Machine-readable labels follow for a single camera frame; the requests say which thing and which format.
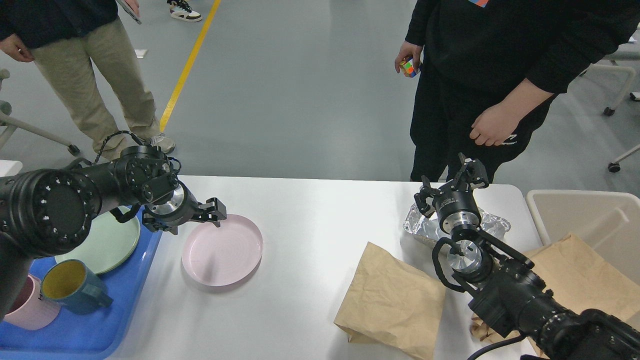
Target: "yellow floor line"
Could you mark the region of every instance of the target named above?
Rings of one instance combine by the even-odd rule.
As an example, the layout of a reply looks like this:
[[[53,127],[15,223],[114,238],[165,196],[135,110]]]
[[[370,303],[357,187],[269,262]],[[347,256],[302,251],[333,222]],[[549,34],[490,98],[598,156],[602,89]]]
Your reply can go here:
[[[218,11],[218,6],[220,5],[220,0],[215,0],[211,10],[209,11],[209,15],[202,26],[202,30],[200,31],[200,35],[198,35],[198,40],[193,45],[193,49],[191,50],[191,54],[189,55],[189,59],[187,63],[184,65],[184,69],[182,70],[182,74],[178,79],[178,83],[175,85],[173,89],[173,93],[171,94],[171,98],[169,99],[169,103],[164,108],[164,113],[162,114],[162,118],[160,119],[160,131],[164,131],[166,127],[166,123],[169,122],[169,118],[173,113],[173,108],[175,107],[175,103],[178,101],[180,97],[180,93],[182,92],[182,88],[184,87],[184,83],[187,81],[189,77],[189,73],[191,72],[191,67],[193,63],[196,61],[196,57],[198,57],[198,52],[200,51],[200,47],[202,46],[202,42],[204,38],[207,36],[207,32],[209,31],[209,26],[213,21],[213,17],[216,15],[216,11]]]

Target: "mug handle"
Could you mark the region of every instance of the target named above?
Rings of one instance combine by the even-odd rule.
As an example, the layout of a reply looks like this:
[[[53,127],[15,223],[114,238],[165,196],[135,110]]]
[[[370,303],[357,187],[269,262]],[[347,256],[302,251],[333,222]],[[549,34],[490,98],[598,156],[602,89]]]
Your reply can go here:
[[[98,305],[108,307],[113,302],[113,299],[109,295],[105,294],[102,289],[95,285],[87,284],[82,292],[98,300]]]

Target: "paper bag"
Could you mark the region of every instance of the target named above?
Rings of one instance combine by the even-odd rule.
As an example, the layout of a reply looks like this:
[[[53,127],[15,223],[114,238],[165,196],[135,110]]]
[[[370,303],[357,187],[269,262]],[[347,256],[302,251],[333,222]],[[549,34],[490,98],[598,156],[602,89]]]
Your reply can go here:
[[[626,322],[640,311],[640,286],[574,234],[525,255],[535,264],[533,272],[554,291],[558,304],[578,315],[586,309],[599,309]],[[490,343],[504,339],[476,316],[470,330],[476,338]]]
[[[444,295],[440,281],[368,243],[333,322],[349,342],[377,341],[430,360]]]

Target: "sneaker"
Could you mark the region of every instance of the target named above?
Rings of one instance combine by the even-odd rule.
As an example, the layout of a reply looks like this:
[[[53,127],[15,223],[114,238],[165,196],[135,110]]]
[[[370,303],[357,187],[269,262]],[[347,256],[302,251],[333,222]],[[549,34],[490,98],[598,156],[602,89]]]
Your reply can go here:
[[[158,135],[151,136],[148,141],[151,146],[160,146],[160,150],[165,154],[169,154],[175,149],[175,142],[164,133],[158,133]]]
[[[189,22],[196,22],[202,20],[200,13],[193,11],[191,5],[187,4],[185,0],[171,0],[169,2],[171,8],[169,14],[175,19],[180,19]]]

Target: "black hoodie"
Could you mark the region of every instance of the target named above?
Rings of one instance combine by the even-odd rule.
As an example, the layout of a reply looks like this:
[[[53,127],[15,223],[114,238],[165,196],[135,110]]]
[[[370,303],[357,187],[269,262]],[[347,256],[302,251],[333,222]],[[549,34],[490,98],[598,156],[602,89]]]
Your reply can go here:
[[[0,0],[0,40],[15,33],[35,49],[83,37],[117,17],[115,0]]]
[[[527,78],[559,94],[638,22],[639,0],[417,0],[405,40],[466,87],[506,95]]]

